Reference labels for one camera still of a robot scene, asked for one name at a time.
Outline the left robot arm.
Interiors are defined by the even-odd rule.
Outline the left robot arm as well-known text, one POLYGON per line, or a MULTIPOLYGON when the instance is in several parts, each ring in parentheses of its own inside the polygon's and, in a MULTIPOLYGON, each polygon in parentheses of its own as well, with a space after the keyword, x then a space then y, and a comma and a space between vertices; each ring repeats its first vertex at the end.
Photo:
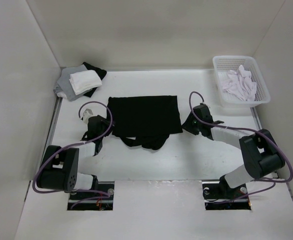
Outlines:
POLYGON ((100 115, 88 118, 87 131, 82 141, 61 147, 49 145, 44 153, 39 170, 34 176, 32 188, 36 193, 71 193, 76 190, 80 147, 94 144, 96 156, 103 147, 103 138, 111 133, 114 118, 106 119, 100 115))

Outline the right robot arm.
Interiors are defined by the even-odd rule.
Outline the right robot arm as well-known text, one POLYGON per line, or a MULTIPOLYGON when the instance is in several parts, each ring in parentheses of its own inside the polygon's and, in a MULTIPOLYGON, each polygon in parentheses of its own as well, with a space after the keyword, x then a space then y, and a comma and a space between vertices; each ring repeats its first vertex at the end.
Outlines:
POLYGON ((265 176, 285 166, 285 159, 275 147, 271 133, 262 129, 248 135, 223 126, 223 121, 214 121, 209 107, 203 103, 191 109, 182 129, 202 135, 212 141, 231 145, 241 151, 243 165, 221 176, 219 182, 203 186, 206 200, 232 199, 246 183, 265 180, 265 176))

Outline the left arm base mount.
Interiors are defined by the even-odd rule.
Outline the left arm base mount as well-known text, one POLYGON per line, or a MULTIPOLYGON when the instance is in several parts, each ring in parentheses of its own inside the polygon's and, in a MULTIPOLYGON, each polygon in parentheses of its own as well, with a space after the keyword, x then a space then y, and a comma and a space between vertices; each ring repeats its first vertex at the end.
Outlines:
POLYGON ((98 183, 98 191, 110 194, 94 192, 72 192, 68 197, 68 211, 112 211, 114 207, 114 181, 102 181, 98 183))

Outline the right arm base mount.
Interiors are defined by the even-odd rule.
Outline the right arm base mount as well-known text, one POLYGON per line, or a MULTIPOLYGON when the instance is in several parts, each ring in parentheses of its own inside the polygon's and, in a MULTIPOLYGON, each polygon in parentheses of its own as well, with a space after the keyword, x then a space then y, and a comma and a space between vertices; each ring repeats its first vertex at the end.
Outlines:
POLYGON ((201 184, 207 211, 251 210, 249 197, 240 198, 248 193, 246 184, 226 190, 221 188, 218 180, 203 181, 201 184))

